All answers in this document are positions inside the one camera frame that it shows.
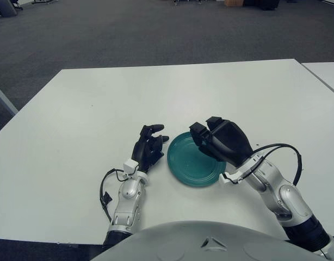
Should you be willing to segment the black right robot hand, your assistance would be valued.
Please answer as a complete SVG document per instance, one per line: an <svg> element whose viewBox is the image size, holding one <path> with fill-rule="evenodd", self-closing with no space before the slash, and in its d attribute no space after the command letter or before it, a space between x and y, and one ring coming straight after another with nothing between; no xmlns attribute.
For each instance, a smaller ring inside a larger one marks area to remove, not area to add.
<svg viewBox="0 0 334 261"><path fill-rule="evenodd" d="M195 122L189 127L199 151L234 167L240 167L251 157L253 149L248 138L234 122L216 116L206 122L207 126Z"/></svg>

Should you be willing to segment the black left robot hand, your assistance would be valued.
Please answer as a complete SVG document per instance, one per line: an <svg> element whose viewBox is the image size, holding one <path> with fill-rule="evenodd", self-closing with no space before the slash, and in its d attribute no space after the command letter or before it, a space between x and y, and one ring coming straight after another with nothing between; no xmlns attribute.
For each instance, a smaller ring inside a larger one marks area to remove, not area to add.
<svg viewBox="0 0 334 261"><path fill-rule="evenodd" d="M140 131L140 137L134 145L131 159L138 163L138 170L147 173L164 155L163 144L169 140L169 136L153 136L154 133L164 129L164 125L144 125Z"/></svg>

